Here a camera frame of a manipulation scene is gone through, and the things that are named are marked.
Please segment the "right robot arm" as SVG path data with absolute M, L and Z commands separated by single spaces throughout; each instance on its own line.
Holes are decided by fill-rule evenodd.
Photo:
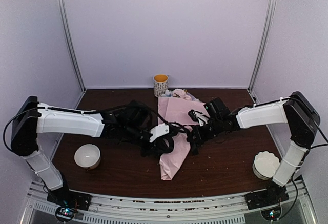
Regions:
M 274 204 L 282 196 L 282 188 L 252 175 L 251 159 L 259 151 L 284 154 L 292 138 L 289 125 L 270 125 L 236 130 L 229 128 L 202 133 L 201 153 L 188 161 L 185 189 L 181 197 L 220 196 L 267 188 L 263 200 Z

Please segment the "black lettered ribbon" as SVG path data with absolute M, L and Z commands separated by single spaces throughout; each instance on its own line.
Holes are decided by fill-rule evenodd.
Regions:
M 182 134 L 185 141 L 190 145 L 192 155 L 198 155 L 198 144 L 194 133 L 195 125 L 182 125 L 178 122 L 169 122 L 170 129 L 175 133 Z

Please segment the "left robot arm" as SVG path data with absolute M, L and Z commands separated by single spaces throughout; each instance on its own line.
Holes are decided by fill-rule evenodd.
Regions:
M 141 155 L 162 155 L 173 151 L 178 128 L 155 110 L 135 100 L 104 110 L 75 110 L 40 103 L 36 96 L 26 99 L 18 113 L 4 127 L 12 127 L 5 147 L 22 157 L 43 181 L 50 199 L 64 208 L 78 205 L 80 197 L 70 191 L 65 176 L 41 150 L 38 134 L 77 134 L 118 139 L 136 144 Z

